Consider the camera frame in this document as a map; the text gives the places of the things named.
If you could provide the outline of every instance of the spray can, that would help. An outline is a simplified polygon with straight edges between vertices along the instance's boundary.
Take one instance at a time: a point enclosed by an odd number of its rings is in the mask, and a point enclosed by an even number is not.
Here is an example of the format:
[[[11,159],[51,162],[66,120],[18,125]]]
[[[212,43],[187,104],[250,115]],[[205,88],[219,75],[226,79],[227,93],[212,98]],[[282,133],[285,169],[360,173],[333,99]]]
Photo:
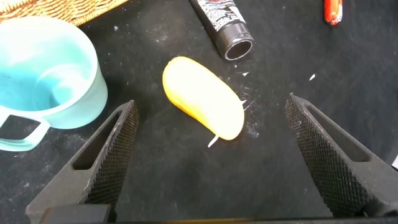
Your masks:
[[[237,60],[254,40],[233,0],[190,0],[211,40],[225,60]]]

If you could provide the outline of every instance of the basket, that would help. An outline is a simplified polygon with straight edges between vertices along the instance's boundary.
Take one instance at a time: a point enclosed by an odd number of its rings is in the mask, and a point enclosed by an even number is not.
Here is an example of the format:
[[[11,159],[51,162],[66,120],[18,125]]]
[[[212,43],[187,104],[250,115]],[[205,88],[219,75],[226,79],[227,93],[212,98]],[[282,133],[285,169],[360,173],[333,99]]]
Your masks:
[[[50,16],[78,26],[127,0],[0,0],[0,22],[15,17]]]

